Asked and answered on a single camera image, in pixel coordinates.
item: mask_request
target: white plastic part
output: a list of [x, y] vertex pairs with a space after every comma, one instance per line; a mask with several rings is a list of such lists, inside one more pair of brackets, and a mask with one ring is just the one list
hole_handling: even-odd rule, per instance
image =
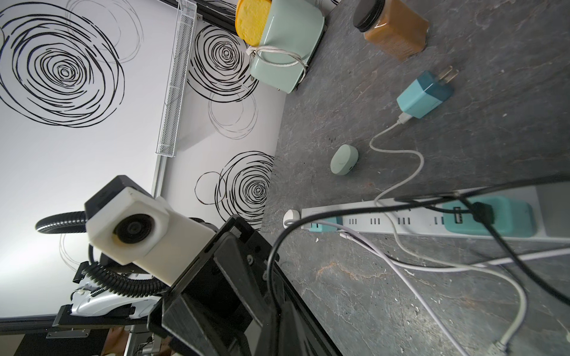
[[138, 319], [147, 316], [159, 299], [160, 296], [129, 298], [109, 291], [91, 297], [90, 292], [78, 290], [73, 294], [71, 315], [79, 317], [102, 316], [122, 305], [131, 304], [135, 307], [135, 312], [129, 318]]
[[[149, 236], [126, 244], [113, 233], [124, 218], [147, 214], [154, 220]], [[85, 225], [89, 242], [120, 264], [135, 263], [164, 283], [172, 285], [215, 232], [174, 212], [162, 200], [127, 187]]]
[[301, 218], [301, 215], [299, 214], [298, 211], [293, 210], [293, 209], [287, 210], [287, 212], [283, 216], [283, 227], [287, 228], [287, 225], [285, 225], [286, 221], [288, 221], [288, 220], [299, 220], [300, 218]]

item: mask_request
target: camera lens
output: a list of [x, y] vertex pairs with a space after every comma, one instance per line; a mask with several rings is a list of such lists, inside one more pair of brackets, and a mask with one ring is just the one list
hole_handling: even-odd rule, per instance
[[147, 214], [136, 214], [124, 218], [116, 227], [115, 235], [125, 244], [143, 241], [154, 227], [154, 220]]

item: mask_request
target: mint green toaster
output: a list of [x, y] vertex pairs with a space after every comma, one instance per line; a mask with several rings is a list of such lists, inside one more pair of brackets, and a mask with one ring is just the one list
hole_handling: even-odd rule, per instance
[[[272, 0], [260, 46], [274, 46], [297, 53], [308, 63], [325, 29], [319, 9], [305, 0]], [[297, 86], [303, 67], [275, 67], [260, 60], [287, 64], [295, 60], [286, 54], [259, 52], [251, 61], [250, 74], [259, 81], [290, 93]]]

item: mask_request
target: bread slice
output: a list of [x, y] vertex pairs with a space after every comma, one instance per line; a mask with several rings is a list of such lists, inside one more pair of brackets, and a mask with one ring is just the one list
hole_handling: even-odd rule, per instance
[[271, 9], [270, 0], [239, 0], [235, 32], [250, 46], [258, 46]]

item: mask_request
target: white cable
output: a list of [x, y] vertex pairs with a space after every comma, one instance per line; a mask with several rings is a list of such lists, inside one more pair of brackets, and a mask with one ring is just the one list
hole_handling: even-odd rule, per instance
[[[362, 247], [368, 249], [370, 252], [373, 251], [371, 248], [369, 248], [369, 247], [367, 248], [365, 245], [361, 244], [358, 240], [352, 239], [352, 237], [345, 232], [341, 232], [341, 233], [339, 233], [339, 235], [340, 235], [340, 237], [342, 237], [344, 239], [356, 242], [357, 244], [361, 245]], [[532, 260], [545, 259], [548, 257], [565, 256], [565, 255], [570, 255], [570, 248], [559, 248], [559, 249], [551, 249], [548, 251], [527, 253], [525, 255], [518, 255], [518, 258], [521, 261], [532, 261]], [[403, 267], [406, 269], [413, 269], [414, 271], [435, 272], [435, 273], [453, 273], [453, 272], [469, 271], [468, 268], [462, 268], [462, 267], [425, 267], [425, 266], [416, 266], [413, 264], [407, 264], [407, 263], [403, 263], [403, 262], [395, 261], [395, 260], [392, 260], [392, 262], [394, 262], [394, 264], [398, 267]], [[475, 263], [475, 264], [472, 264], [470, 266], [485, 268], [485, 267], [488, 267], [490, 265], [498, 266], [498, 265], [503, 265], [503, 264], [507, 264], [507, 263], [512, 263], [512, 259], [510, 257], [504, 257], [504, 258], [500, 258], [500, 259]]]
[[59, 235], [59, 257], [61, 257], [62, 261], [66, 264], [66, 266], [68, 266], [72, 271], [76, 271], [77, 267], [79, 266], [79, 263], [77, 261], [75, 261], [74, 259], [71, 258], [71, 256], [69, 256], [69, 254], [67, 254], [66, 248], [65, 248], [65, 238], [66, 238], [66, 234], [60, 234]]
[[[376, 198], [374, 199], [374, 205], [376, 206], [382, 206], [382, 204], [380, 203], [380, 198], [382, 198], [384, 195], [386, 195], [387, 193], [389, 193], [390, 191], [408, 183], [409, 181], [411, 181], [416, 175], [418, 175], [420, 173], [420, 171], [422, 170], [422, 168], [424, 167], [424, 157], [423, 155], [418, 152], [418, 151], [414, 151], [414, 150], [381, 150], [379, 148], [376, 148], [372, 145], [372, 142], [378, 138], [379, 136], [381, 136], [382, 134], [390, 131], [391, 129], [393, 129], [394, 127], [396, 127], [397, 125], [401, 124], [402, 120], [405, 119], [406, 122], [407, 120], [410, 119], [409, 115], [406, 114], [406, 116], [402, 117], [402, 115], [400, 115], [400, 118], [398, 119], [398, 121], [390, 126], [388, 129], [380, 132], [379, 134], [377, 134], [376, 136], [374, 136], [371, 140], [370, 140], [370, 148], [378, 151], [378, 152], [383, 152], [383, 153], [412, 153], [417, 155], [420, 158], [420, 165], [418, 166], [418, 168], [416, 169], [416, 171], [409, 177], [407, 177], [406, 179], [404, 179], [403, 181], [401, 181], [398, 184], [393, 185], [392, 187], [384, 190], [383, 192], [381, 192], [378, 196], [376, 196]], [[516, 333], [516, 331], [519, 329], [519, 327], [521, 326], [521, 324], [524, 322], [524, 317], [526, 315], [526, 311], [527, 311], [527, 296], [524, 292], [524, 289], [520, 286], [520, 284], [518, 284], [514, 279], [499, 273], [497, 271], [493, 271], [492, 269], [485, 269], [485, 268], [481, 268], [481, 267], [474, 267], [474, 266], [470, 266], [470, 265], [466, 265], [466, 264], [459, 264], [459, 263], [450, 263], [450, 262], [446, 262], [446, 261], [440, 261], [440, 260], [436, 260], [436, 259], [432, 259], [428, 256], [423, 256], [423, 255], [419, 255], [417, 253], [414, 253], [410, 250], [408, 250], [406, 247], [404, 247], [404, 245], [402, 245], [401, 241], [400, 241], [400, 237], [398, 236], [398, 232], [396, 231], [396, 225], [394, 225], [394, 222], [392, 221], [392, 219], [390, 218], [390, 216], [386, 213], [383, 213], [384, 216], [386, 216], [386, 218], [388, 219], [388, 221], [390, 221], [390, 224], [392, 225], [392, 229], [394, 232], [394, 237], [396, 238], [396, 243], [398, 244], [398, 246], [400, 246], [400, 248], [402, 250], [404, 250], [406, 253], [415, 256], [417, 258], [420, 259], [425, 259], [431, 262], [435, 262], [435, 263], [440, 263], [443, 265], [449, 265], [449, 266], [453, 266], [456, 268], [466, 268], [466, 269], [470, 269], [473, 271], [479, 271], [479, 272], [483, 272], [483, 273], [489, 273], [492, 275], [495, 275], [497, 277], [503, 278], [506, 281], [508, 281], [509, 283], [511, 283], [513, 285], [513, 287], [515, 287], [515, 289], [517, 290], [517, 292], [519, 293], [519, 311], [515, 317], [515, 319], [513, 320], [511, 326], [507, 329], [507, 331], [504, 333], [503, 337], [500, 339], [500, 347], [504, 350], [506, 350], [508, 342], [510, 341], [510, 339], [512, 338], [512, 336]]]
[[[263, 58], [261, 56], [262, 52], [285, 54], [293, 58], [295, 61], [290, 63], [273, 63]], [[274, 67], [292, 67], [299, 63], [303, 68], [303, 74], [299, 79], [299, 83], [301, 83], [303, 79], [305, 79], [305, 75], [307, 75], [307, 69], [308, 69], [307, 62], [305, 62], [303, 58], [295, 52], [282, 50], [281, 48], [275, 46], [258, 46], [258, 47], [250, 46], [246, 49], [246, 54], [251, 56], [252, 58], [254, 58], [257, 55], [257, 58], [259, 58], [260, 61]]]
[[427, 304], [427, 302], [424, 300], [424, 298], [421, 296], [421, 294], [416, 290], [416, 288], [414, 287], [414, 285], [408, 280], [408, 278], [396, 267], [396, 265], [394, 264], [394, 262], [392, 262], [392, 260], [390, 258], [388, 258], [382, 251], [380, 251], [372, 242], [370, 242], [370, 240], [368, 240], [367, 238], [365, 238], [364, 236], [362, 236], [360, 233], [354, 231], [353, 229], [340, 225], [340, 224], [334, 224], [334, 223], [330, 223], [328, 221], [325, 220], [317, 220], [315, 221], [315, 223], [318, 224], [322, 224], [322, 225], [328, 225], [328, 226], [332, 226], [332, 227], [336, 227], [345, 231], [348, 231], [350, 234], [358, 237], [359, 239], [361, 239], [365, 244], [369, 245], [370, 248], [372, 250], [375, 251], [375, 255], [377, 255], [378, 257], [382, 258], [384, 261], [386, 261], [386, 263], [388, 264], [388, 266], [391, 267], [391, 269], [394, 270], [394, 272], [398, 275], [398, 277], [401, 278], [402, 281], [404, 281], [404, 283], [408, 286], [408, 288], [410, 288], [410, 290], [412, 291], [412, 293], [414, 293], [414, 295], [418, 298], [418, 300], [420, 301], [420, 303], [424, 306], [424, 308], [426, 308], [427, 312], [430, 314], [430, 316], [432, 317], [432, 319], [435, 321], [435, 323], [439, 326], [439, 328], [441, 329], [441, 331], [444, 333], [444, 335], [449, 339], [449, 341], [451, 341], [451, 343], [453, 344], [453, 346], [455, 346], [455, 348], [459, 351], [460, 354], [462, 354], [463, 356], [470, 356], [467, 351], [465, 351], [465, 349], [463, 348], [463, 346], [461, 346], [459, 344], [459, 342], [453, 337], [453, 335], [451, 335], [451, 333], [449, 332], [449, 330], [446, 328], [446, 326], [441, 322], [441, 320], [439, 319], [439, 317], [436, 315], [436, 313], [433, 311], [433, 309], [429, 306], [429, 304]]
[[374, 151], [377, 152], [382, 152], [382, 153], [412, 153], [415, 154], [416, 156], [418, 156], [420, 158], [420, 165], [418, 167], [418, 169], [416, 169], [416, 171], [414, 173], [412, 173], [411, 176], [407, 177], [406, 179], [404, 179], [403, 181], [401, 181], [400, 183], [391, 186], [390, 188], [384, 190], [382, 193], [380, 193], [375, 199], [374, 199], [374, 204], [378, 204], [378, 200], [383, 197], [384, 195], [386, 195], [387, 193], [391, 192], [392, 190], [408, 183], [409, 181], [411, 181], [412, 179], [414, 179], [414, 177], [416, 175], [418, 175], [420, 173], [420, 171], [422, 170], [422, 168], [424, 168], [424, 156], [418, 152], [418, 151], [414, 151], [414, 150], [382, 150], [379, 148], [374, 147], [374, 145], [372, 145], [372, 142], [374, 142], [375, 139], [377, 139], [378, 137], [382, 136], [383, 134], [385, 134], [386, 132], [392, 130], [393, 128], [395, 128], [398, 125], [402, 125], [404, 123], [406, 123], [409, 119], [411, 118], [410, 115], [406, 114], [406, 113], [402, 113], [400, 115], [400, 118], [398, 119], [398, 121], [396, 121], [396, 123], [392, 126], [390, 126], [389, 128], [385, 129], [384, 131], [382, 131], [381, 133], [377, 134], [376, 136], [372, 137], [372, 139], [370, 140], [370, 148], [373, 149]]

